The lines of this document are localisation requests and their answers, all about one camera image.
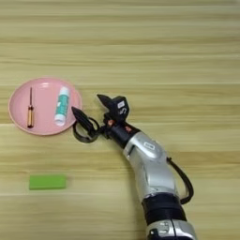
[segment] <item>orange screwdriver handle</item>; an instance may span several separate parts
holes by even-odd
[[[33,128],[34,127],[34,107],[31,106],[31,105],[28,107],[27,127],[28,128]]]

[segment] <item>silver arm segment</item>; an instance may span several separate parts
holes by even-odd
[[[135,172],[141,202],[161,192],[178,196],[166,153],[158,143],[138,132],[127,143],[124,155]]]
[[[142,132],[136,133],[127,143],[124,155],[135,172],[140,202],[158,194],[172,194],[179,198],[173,174],[167,163],[164,149]],[[190,223],[180,219],[165,219],[148,225],[147,239],[189,239],[197,240]]]

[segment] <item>pink plate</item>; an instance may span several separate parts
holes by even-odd
[[[70,91],[67,121],[59,127],[54,123],[57,99],[61,87]],[[30,88],[33,88],[34,127],[27,127],[27,112],[30,104]],[[24,83],[12,95],[8,110],[12,121],[20,129],[36,135],[53,135],[70,128],[75,117],[71,107],[82,108],[82,99],[77,90],[68,82],[53,78],[39,78]]]

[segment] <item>screwdriver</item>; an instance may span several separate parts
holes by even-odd
[[[33,106],[33,88],[30,88],[30,105],[28,106],[27,113],[27,127],[34,127],[34,106]]]

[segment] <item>black cable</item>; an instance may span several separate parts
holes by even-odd
[[[92,142],[94,142],[98,138],[98,136],[101,132],[101,127],[99,126],[98,122],[94,118],[88,117],[88,120],[91,120],[97,126],[97,129],[91,128],[91,130],[88,131],[88,135],[90,135],[91,138],[85,137],[85,136],[78,133],[78,131],[77,131],[78,122],[77,121],[73,125],[73,134],[74,134],[75,138],[82,143],[92,143]]]
[[[188,178],[188,176],[173,162],[171,157],[167,157],[168,163],[175,169],[175,171],[179,174],[179,176],[182,178],[185,187],[187,188],[188,196],[184,199],[181,199],[181,204],[189,203],[191,198],[194,195],[194,188]]]

